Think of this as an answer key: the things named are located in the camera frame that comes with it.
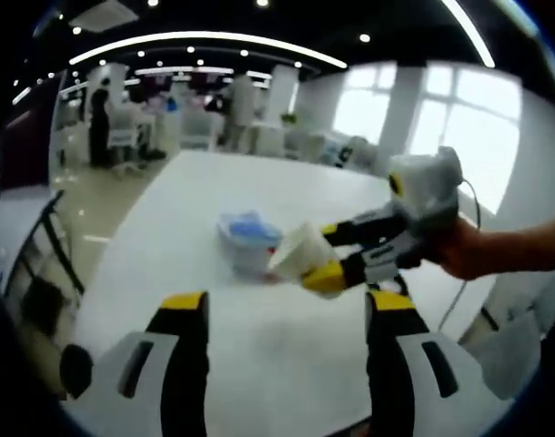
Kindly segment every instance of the white cup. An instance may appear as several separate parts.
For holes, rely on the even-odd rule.
[[[302,276],[330,261],[338,261],[334,248],[318,228],[304,223],[282,239],[267,269],[280,278],[300,282]]]

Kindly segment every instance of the human hand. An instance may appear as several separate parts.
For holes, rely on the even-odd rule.
[[[485,234],[458,218],[452,229],[436,237],[426,258],[451,276],[474,280],[490,272],[485,240]]]

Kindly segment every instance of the table surface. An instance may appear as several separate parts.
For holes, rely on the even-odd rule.
[[[144,330],[166,296],[209,290],[208,435],[327,435],[348,427],[370,414],[364,287],[322,300],[297,285],[241,278],[220,250],[217,219],[254,209],[292,229],[349,219],[388,200],[386,181],[346,170],[183,151],[106,248],[74,342],[97,359]],[[428,265],[406,276],[422,317],[437,328],[459,284]],[[483,300],[476,303],[477,313]]]
[[[54,202],[57,191],[49,187],[26,187],[0,196],[0,292],[5,293],[16,261],[43,212]]]

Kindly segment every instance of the ceiling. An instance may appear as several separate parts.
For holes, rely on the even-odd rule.
[[[46,73],[68,66],[68,61],[87,50],[132,36],[188,30],[236,32],[264,36],[304,46],[349,65],[395,60],[403,66],[423,66],[429,60],[450,60],[482,64],[478,53],[458,22],[440,0],[355,0],[352,3],[323,0],[269,0],[266,8],[255,0],[208,0],[185,2],[160,0],[149,7],[147,0],[120,0],[139,19],[101,34],[84,31],[75,36],[69,24],[99,0],[63,0],[46,9],[39,21],[40,36],[22,44],[15,53],[16,77],[33,83]],[[555,38],[555,14],[546,0],[528,1],[550,37]],[[520,76],[524,86],[555,104],[555,82],[549,75],[538,46],[490,0],[459,0],[482,35],[498,69]],[[358,36],[371,36],[368,44]],[[197,51],[189,54],[187,46]],[[239,55],[241,49],[248,57]],[[138,50],[146,56],[137,56]],[[283,49],[222,40],[168,40],[121,48],[77,65],[82,72],[97,66],[99,59],[137,68],[194,66],[203,59],[206,66],[244,66],[270,73],[276,63],[293,65],[300,61],[302,79],[340,71],[336,66]]]

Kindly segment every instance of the window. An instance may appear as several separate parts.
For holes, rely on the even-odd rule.
[[[395,64],[350,69],[338,101],[334,130],[378,144],[389,109],[389,90],[395,85],[396,75]]]
[[[491,70],[437,65],[429,67],[423,88],[409,153],[453,147],[479,203],[496,214],[520,142],[520,82]],[[473,197],[469,187],[460,189]]]

